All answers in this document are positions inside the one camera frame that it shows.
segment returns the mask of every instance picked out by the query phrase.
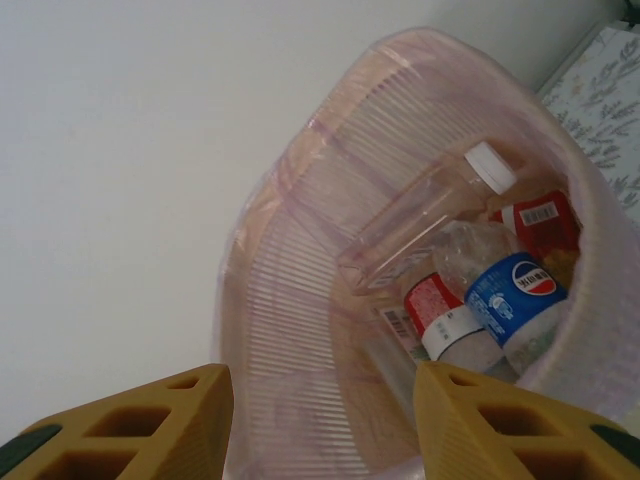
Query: red and white label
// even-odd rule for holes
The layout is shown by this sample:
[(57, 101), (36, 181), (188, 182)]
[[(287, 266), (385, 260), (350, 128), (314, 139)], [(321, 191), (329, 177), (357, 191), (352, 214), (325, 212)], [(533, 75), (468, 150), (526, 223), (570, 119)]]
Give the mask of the red and white label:
[(438, 360), (461, 338), (482, 330), (471, 311), (442, 283), (438, 274), (418, 282), (404, 304), (429, 356)]
[(537, 260), (554, 250), (579, 250), (580, 227), (567, 196), (559, 190), (505, 207), (490, 220), (504, 224)]
[(471, 310), (462, 305), (436, 318), (422, 335), (422, 344), (429, 356), (438, 360), (458, 340), (481, 330)]

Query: white bottle cap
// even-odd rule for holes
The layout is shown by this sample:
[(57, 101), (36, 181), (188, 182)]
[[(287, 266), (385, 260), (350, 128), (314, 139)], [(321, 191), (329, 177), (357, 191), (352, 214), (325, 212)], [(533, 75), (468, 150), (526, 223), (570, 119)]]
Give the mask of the white bottle cap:
[(498, 195), (509, 190), (518, 180), (507, 162), (487, 142), (481, 142), (473, 147), (464, 155), (464, 158)]

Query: floral pattern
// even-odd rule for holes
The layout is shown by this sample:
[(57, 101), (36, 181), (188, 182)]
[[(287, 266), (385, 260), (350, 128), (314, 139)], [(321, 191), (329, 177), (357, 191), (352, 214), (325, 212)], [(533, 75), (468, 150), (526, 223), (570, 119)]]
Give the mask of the floral pattern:
[(640, 224), (640, 36), (607, 27), (544, 104), (600, 168)]

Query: pepsi logo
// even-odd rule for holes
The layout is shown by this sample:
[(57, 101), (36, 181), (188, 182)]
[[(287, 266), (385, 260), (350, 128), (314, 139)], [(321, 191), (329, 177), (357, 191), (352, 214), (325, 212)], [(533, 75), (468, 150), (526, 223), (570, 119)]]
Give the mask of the pepsi logo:
[(533, 262), (517, 263), (511, 276), (516, 287), (529, 295), (550, 295), (557, 288), (555, 280)]

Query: pepsi bottle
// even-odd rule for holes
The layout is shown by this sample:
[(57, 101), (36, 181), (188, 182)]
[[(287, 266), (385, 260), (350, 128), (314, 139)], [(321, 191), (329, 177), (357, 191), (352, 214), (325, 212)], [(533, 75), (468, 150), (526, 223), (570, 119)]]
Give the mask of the pepsi bottle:
[(453, 222), (438, 243), (442, 281), (524, 373), (553, 343), (566, 290), (502, 224)]

